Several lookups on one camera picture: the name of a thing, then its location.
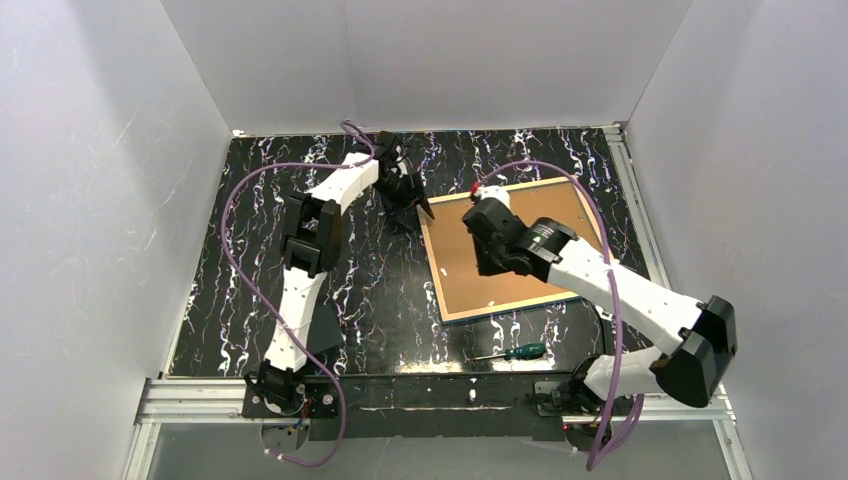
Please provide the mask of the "black right arm base motor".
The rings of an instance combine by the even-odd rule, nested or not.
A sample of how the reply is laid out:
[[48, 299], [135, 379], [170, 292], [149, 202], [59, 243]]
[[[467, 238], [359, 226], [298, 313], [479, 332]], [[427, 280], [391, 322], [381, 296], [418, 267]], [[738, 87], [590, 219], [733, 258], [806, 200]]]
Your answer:
[[540, 381], [533, 385], [531, 401], [541, 417], [583, 416], [590, 422], [601, 418], [605, 401], [598, 397], [586, 384], [589, 368], [599, 356], [584, 360], [563, 381]]

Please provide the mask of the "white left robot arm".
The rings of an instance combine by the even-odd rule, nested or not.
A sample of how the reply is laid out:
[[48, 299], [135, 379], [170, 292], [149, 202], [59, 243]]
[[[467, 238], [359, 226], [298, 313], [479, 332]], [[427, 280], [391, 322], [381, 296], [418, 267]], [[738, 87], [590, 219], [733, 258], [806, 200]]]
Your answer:
[[296, 374], [308, 359], [298, 346], [306, 344], [318, 294], [340, 257], [342, 216], [368, 189], [378, 193], [387, 220], [398, 229], [415, 229], [419, 210], [435, 217], [422, 178], [400, 146], [379, 147], [373, 159], [365, 153], [348, 153], [342, 167], [320, 184], [289, 197], [281, 242], [284, 274], [279, 308], [286, 325], [275, 327], [258, 371], [246, 376], [249, 390], [285, 416], [306, 402], [305, 387]]

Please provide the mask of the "blue picture frame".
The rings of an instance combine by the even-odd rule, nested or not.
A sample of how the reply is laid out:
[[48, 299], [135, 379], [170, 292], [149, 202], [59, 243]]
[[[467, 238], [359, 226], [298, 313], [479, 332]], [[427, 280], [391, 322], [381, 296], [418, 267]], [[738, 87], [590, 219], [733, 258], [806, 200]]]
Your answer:
[[600, 248], [601, 229], [564, 177], [508, 185], [510, 208], [474, 204], [470, 193], [430, 199], [418, 218], [445, 324], [576, 298], [547, 281], [546, 261], [571, 230]]

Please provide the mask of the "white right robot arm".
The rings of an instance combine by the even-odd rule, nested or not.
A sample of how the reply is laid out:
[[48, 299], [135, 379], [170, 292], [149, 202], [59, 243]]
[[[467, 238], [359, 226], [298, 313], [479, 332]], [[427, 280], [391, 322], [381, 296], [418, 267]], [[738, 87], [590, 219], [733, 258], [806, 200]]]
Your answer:
[[735, 309], [714, 295], [707, 301], [676, 293], [613, 261], [572, 229], [548, 217], [525, 225], [495, 197], [463, 216], [478, 270], [531, 275], [572, 291], [640, 331], [651, 347], [602, 355], [581, 365], [577, 385], [591, 399], [664, 393], [704, 408], [738, 351]]

